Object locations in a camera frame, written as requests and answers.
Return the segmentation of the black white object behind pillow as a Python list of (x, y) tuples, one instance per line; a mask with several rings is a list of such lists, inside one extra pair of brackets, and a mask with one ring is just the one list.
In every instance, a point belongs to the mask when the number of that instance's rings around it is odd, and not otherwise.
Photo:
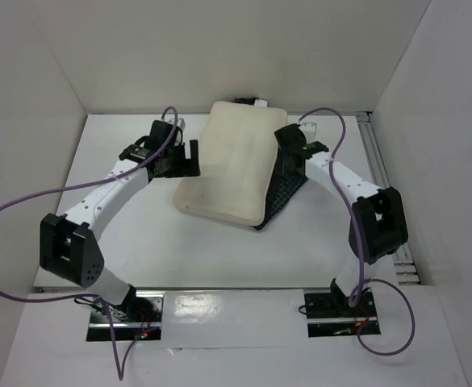
[(268, 102), (261, 98), (235, 98), (234, 103), (236, 104), (243, 104), (249, 106), (259, 106), (259, 107), (267, 107)]

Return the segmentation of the dark checkered pillowcase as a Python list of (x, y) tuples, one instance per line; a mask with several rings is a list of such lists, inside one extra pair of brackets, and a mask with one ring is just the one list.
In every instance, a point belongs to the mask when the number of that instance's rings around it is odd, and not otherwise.
[(284, 153), (278, 149), (274, 171), (265, 198), (265, 216), (263, 221), (253, 228), (256, 231), (265, 228), (287, 206), (306, 182), (307, 178), (299, 172), (285, 170)]

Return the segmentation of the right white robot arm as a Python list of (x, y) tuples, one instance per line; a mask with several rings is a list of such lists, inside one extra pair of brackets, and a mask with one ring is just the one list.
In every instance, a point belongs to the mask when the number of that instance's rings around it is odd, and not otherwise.
[(296, 173), (321, 185), (339, 198), (349, 212), (349, 246), (352, 256), (331, 284), (329, 305), (339, 316), (356, 309), (365, 283), (378, 261), (395, 254), (408, 240), (400, 192), (371, 183), (336, 159), (339, 141), (333, 149), (319, 141), (308, 143), (295, 124), (274, 133), (283, 154), (284, 173)]

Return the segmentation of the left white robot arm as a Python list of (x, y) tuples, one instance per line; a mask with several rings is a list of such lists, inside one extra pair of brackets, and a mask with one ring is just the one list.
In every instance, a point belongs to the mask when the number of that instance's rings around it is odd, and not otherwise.
[(183, 142), (183, 119), (152, 123), (148, 135), (125, 148), (107, 183), (61, 215), (47, 214), (40, 223), (40, 267), (108, 302), (120, 322), (157, 316), (153, 304), (106, 267), (98, 241), (110, 221), (156, 178), (197, 177), (198, 141)]

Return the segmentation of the cream white pillow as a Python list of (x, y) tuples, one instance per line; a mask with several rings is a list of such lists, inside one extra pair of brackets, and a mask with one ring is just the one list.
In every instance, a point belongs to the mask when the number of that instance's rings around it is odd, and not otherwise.
[(278, 153), (274, 132), (286, 123), (283, 109), (215, 102), (198, 142), (200, 175), (180, 181), (173, 204), (187, 214), (261, 224)]

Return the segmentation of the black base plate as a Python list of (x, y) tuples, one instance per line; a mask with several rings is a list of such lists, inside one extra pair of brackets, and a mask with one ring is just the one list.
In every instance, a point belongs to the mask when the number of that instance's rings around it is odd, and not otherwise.
[[(161, 321), (164, 305), (163, 293), (141, 292), (138, 297), (144, 298), (152, 306), (152, 313), (143, 312), (141, 307), (136, 309), (136, 316), (127, 315), (109, 307), (115, 340), (130, 342), (135, 337), (140, 341), (158, 341), (161, 339)], [(90, 306), (90, 318), (87, 326), (87, 342), (107, 342), (111, 340), (110, 324), (102, 303), (98, 299), (87, 301)]]
[(304, 292), (304, 302), (298, 312), (307, 320), (309, 338), (355, 336), (361, 328), (363, 335), (379, 335), (374, 296), (367, 289), (357, 306), (350, 307), (345, 297), (328, 289)]

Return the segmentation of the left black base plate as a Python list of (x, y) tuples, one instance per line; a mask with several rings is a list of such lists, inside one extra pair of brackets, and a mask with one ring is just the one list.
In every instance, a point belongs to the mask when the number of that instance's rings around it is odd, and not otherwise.
[[(140, 341), (158, 341), (161, 339), (161, 321), (164, 305), (163, 293), (141, 292), (138, 297), (144, 298), (152, 306), (152, 313), (143, 312), (141, 307), (136, 309), (136, 316), (127, 315), (109, 307), (115, 340), (130, 342), (135, 337)], [(87, 342), (107, 342), (111, 340), (110, 324), (102, 303), (98, 299), (87, 301), (90, 306), (90, 318), (87, 326)]]

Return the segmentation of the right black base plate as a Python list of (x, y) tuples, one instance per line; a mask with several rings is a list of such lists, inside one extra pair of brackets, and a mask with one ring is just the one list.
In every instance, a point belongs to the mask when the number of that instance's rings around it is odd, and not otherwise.
[(350, 307), (345, 297), (328, 289), (304, 292), (304, 302), (298, 312), (307, 320), (309, 338), (355, 336), (361, 328), (363, 335), (379, 335), (374, 296), (367, 289), (357, 306)]

